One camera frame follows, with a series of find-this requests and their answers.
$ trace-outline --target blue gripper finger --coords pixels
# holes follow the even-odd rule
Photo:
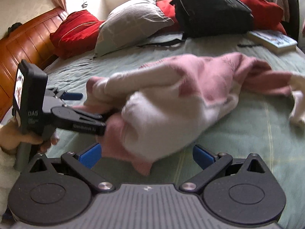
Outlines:
[[[91,169],[102,157],[102,147],[100,144],[94,144],[85,151],[78,154],[78,161],[87,168]]]
[[[70,100],[70,101],[79,101],[83,98],[82,93],[72,93],[72,92],[66,92],[63,93],[60,97],[62,100]]]
[[[206,169],[218,159],[217,155],[209,153],[203,147],[195,145],[193,147],[193,159],[201,169]]]

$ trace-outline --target backpack strap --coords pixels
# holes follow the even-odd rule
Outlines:
[[[165,41],[165,42],[159,42],[159,43],[149,43],[145,45],[138,45],[137,47],[145,47],[145,46],[171,46],[171,45],[176,45],[178,43],[184,43],[187,39],[187,35],[185,33],[182,34],[182,39],[173,39],[170,41]]]

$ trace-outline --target bed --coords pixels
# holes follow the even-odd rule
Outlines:
[[[67,60],[56,59],[48,35],[56,30],[66,16],[56,8],[22,25],[9,38],[0,40],[1,119],[11,107],[16,68],[21,59],[45,69],[48,87],[55,86],[84,94],[86,82],[91,76],[107,77],[115,72],[138,68],[146,62],[183,53],[219,56],[237,51],[267,60],[274,70],[289,70],[305,75],[305,55],[300,51],[276,56],[263,47],[239,48],[238,44],[250,43],[242,35],[187,39],[184,44],[173,47],[133,46],[97,58],[94,57],[94,51],[89,51]],[[148,41],[166,41],[180,36],[180,33],[163,34],[157,39],[153,36]],[[84,99],[68,104],[80,104]],[[256,152],[265,160],[286,193],[287,204],[280,225],[289,229],[303,228],[304,131],[289,125],[288,116],[292,106],[293,101],[283,97],[242,92],[240,102],[232,113],[203,132],[182,151],[156,162],[148,177],[135,172],[127,162],[107,158],[102,158],[93,170],[115,185],[122,182],[181,184],[201,171],[193,161],[194,144],[201,144],[215,153],[227,152],[236,158],[245,158],[249,153]],[[58,130],[58,134],[60,142],[48,151],[48,157],[58,157],[67,151],[78,152],[95,142],[95,138],[90,135],[64,130]]]

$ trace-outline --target wooden headboard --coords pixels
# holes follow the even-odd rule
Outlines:
[[[21,25],[0,40],[0,121],[12,106],[18,63],[25,59],[41,69],[49,66],[57,58],[53,55],[50,33],[55,32],[66,18],[65,11],[55,8]]]

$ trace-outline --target human hand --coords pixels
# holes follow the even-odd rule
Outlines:
[[[56,134],[44,143],[42,138],[33,132],[22,134],[19,131],[18,122],[15,118],[10,119],[9,122],[0,129],[0,146],[2,150],[8,154],[15,154],[16,148],[20,142],[30,143],[33,145],[43,143],[40,147],[40,152],[45,153],[52,144],[57,144],[58,140]]]

